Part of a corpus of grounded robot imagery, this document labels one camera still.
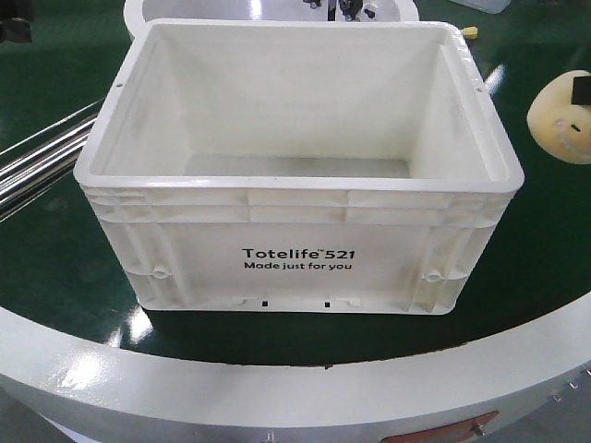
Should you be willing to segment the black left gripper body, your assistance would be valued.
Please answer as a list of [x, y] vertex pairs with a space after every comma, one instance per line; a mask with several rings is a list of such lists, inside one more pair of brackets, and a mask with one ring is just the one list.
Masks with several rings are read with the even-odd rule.
[[24, 18], [1, 19], [1, 42], [32, 42], [30, 22]]

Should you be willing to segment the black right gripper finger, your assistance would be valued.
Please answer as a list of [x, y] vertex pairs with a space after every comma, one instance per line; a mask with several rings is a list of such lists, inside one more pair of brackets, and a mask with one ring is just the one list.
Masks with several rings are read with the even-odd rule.
[[591, 76], [573, 78], [572, 104], [591, 104]]

